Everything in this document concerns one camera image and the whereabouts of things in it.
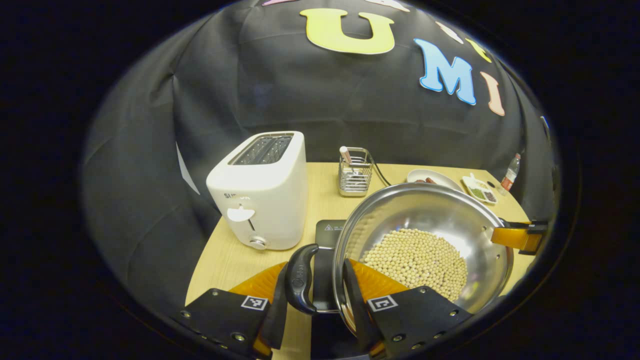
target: black pot handle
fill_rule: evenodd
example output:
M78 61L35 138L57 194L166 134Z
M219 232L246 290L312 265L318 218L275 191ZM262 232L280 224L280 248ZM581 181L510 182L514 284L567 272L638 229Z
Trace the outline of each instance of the black pot handle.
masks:
M291 306L306 314L315 314L316 307L309 300L311 289L311 257L318 251L318 244L310 244L296 250L287 264L285 293Z

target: toaster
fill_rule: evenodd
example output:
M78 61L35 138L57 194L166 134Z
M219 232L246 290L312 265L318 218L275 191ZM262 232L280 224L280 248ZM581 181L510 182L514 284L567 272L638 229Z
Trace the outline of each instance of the toaster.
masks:
M207 188L241 243L260 250L294 247L307 215L304 135L253 135L211 170Z

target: utensil holder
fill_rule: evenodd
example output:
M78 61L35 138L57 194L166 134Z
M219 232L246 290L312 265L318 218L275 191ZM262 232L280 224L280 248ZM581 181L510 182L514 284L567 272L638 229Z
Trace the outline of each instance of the utensil holder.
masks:
M364 196L371 183L372 162L367 149L347 147L351 163L341 156L338 166L338 189L342 196Z

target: blue letter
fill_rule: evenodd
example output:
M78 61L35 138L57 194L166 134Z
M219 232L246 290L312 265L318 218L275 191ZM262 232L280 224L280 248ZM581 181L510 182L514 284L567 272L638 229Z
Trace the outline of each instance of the blue letter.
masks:
M438 80L438 73L440 73L449 95L453 94L460 83L460 89L456 92L458 98L467 104L475 105L471 65L458 57L454 58L453 64L449 65L447 58L437 46L419 38L413 41L422 48L424 55L424 76L420 78L420 85L434 91L442 91L442 84Z

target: table surface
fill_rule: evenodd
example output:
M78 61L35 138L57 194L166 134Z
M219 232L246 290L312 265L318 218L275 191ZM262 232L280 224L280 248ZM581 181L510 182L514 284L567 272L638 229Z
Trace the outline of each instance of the table surface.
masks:
M491 181L499 186L489 172L477 169L431 167L420 165L378 164L383 175L391 184L406 182L407 174L416 168L439 172L456 181L464 190L463 176L473 172L476 179ZM308 205L305 230L300 242L289 250L256 250L238 241L221 218L205 246L200 260L191 277L185 299L188 305L210 288L228 290L247 280L249 277L283 261L288 261L293 252L301 246L315 242L316 223L320 220L347 219L356 206L366 197L342 197L338 194L337 163L307 163ZM367 195L382 189L383 183L374 172ZM524 210L510 193L501 195L493 191L497 204L486 204L498 217L507 221L529 221ZM520 255L514 250L514 262L511 276L502 291L507 293L522 278L533 261L533 256ZM311 348L311 316L300 313L289 305L285 325L284 340L280 350L273 350L273 360L309 359Z

